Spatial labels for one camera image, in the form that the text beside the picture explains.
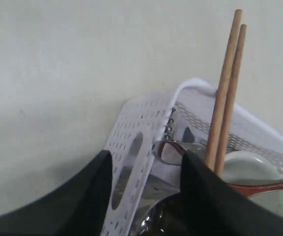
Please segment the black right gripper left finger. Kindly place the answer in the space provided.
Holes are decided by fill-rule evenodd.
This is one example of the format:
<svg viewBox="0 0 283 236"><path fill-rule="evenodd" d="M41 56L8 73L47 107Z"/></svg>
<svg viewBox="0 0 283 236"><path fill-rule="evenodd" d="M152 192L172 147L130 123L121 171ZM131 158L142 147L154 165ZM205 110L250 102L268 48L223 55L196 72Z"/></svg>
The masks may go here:
<svg viewBox="0 0 283 236"><path fill-rule="evenodd" d="M0 216L0 236L99 236L112 190L113 160L100 151L59 188Z"/></svg>

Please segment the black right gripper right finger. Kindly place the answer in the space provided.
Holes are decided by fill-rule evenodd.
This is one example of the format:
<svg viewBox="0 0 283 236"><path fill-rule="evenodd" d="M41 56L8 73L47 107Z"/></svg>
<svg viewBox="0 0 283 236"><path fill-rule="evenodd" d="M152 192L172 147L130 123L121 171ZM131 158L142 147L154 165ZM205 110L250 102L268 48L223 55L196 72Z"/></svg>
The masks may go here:
<svg viewBox="0 0 283 236"><path fill-rule="evenodd" d="M229 187L191 151L182 156L180 195L191 236L283 236L283 218Z"/></svg>

